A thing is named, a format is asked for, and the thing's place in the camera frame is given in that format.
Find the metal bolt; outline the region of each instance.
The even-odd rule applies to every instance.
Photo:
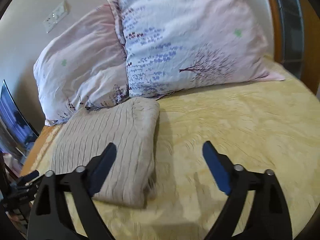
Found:
[[[268,175],[274,175],[275,174],[275,172],[273,170],[270,170],[270,169],[266,170],[265,172]]]
[[[46,177],[51,177],[53,174],[54,174],[53,171],[47,171],[47,172],[45,173],[45,176],[46,176]]]
[[[240,164],[236,164],[236,165],[233,166],[233,167],[234,167],[234,169],[235,169],[236,171],[243,171],[243,170],[244,170],[243,166],[240,165]]]
[[[78,172],[78,173],[81,173],[81,172],[83,172],[85,170],[85,167],[84,166],[78,166],[77,168],[76,168],[76,172]]]

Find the bedsheet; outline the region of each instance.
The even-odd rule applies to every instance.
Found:
[[[273,169],[293,236],[304,228],[320,202],[320,103],[282,66],[272,68],[286,80],[204,87],[158,101],[154,196],[141,210],[95,201],[116,239],[204,239],[227,199],[202,158],[207,140],[249,171]],[[54,133],[42,139],[44,147]],[[31,169],[44,173],[50,161],[39,154]],[[235,234],[244,229],[252,199],[250,192]],[[67,202],[77,231],[85,235],[68,194]]]

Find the wall plate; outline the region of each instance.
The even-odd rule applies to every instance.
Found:
[[[43,21],[45,31],[49,33],[68,13],[66,1],[61,2]]]

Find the monitor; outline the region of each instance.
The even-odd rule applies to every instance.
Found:
[[[38,136],[24,119],[3,81],[0,94],[0,150],[11,153],[23,163]]]

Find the beige blanket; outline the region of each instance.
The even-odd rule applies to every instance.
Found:
[[[144,189],[154,170],[153,135],[159,104],[152,99],[132,98],[110,109],[80,109],[62,128],[48,150],[56,174],[87,165],[112,142],[116,160],[97,200],[143,207]]]

